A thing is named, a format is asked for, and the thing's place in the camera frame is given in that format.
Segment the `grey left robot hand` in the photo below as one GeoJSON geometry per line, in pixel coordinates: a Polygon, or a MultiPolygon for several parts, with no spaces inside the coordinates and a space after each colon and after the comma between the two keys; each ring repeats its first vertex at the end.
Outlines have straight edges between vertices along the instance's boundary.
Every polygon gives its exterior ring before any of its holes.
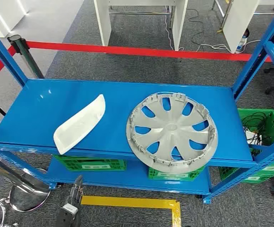
{"type": "Polygon", "coordinates": [[[66,203],[78,207],[82,199],[83,189],[83,176],[79,175],[70,189],[69,194],[66,198],[66,203]]]}

